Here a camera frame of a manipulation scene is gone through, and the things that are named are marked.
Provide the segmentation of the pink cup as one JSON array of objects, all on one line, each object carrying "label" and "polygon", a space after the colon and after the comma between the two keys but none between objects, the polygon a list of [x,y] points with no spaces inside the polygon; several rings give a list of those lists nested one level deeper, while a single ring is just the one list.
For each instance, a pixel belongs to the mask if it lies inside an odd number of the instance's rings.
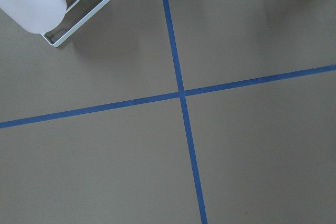
[{"label": "pink cup", "polygon": [[56,28],[66,9],[66,0],[1,0],[1,10],[33,34],[45,34]]}]

